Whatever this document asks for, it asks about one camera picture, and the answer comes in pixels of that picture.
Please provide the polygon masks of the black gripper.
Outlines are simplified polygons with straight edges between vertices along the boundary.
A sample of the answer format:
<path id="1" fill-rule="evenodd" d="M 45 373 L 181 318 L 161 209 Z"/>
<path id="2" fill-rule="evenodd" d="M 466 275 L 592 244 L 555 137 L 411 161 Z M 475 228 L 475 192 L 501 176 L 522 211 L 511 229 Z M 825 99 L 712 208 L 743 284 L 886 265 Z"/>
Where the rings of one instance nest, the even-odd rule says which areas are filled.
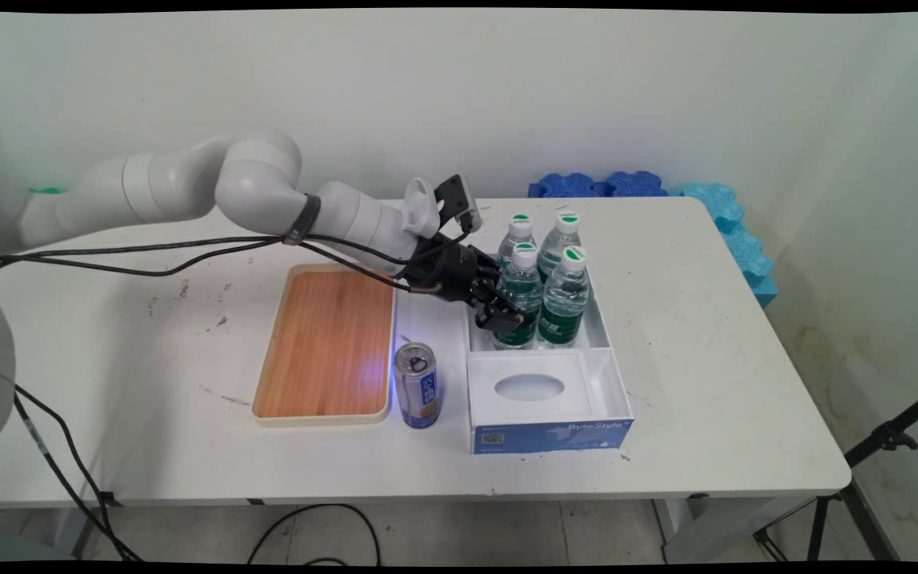
<path id="1" fill-rule="evenodd" d="M 410 286 L 437 288 L 435 297 L 471 305 L 475 326 L 481 330 L 507 334 L 524 323 L 524 312 L 499 290 L 500 267 L 495 258 L 444 236 L 419 239 L 413 257 L 438 247 L 435 254 L 406 265 L 405 281 Z"/>

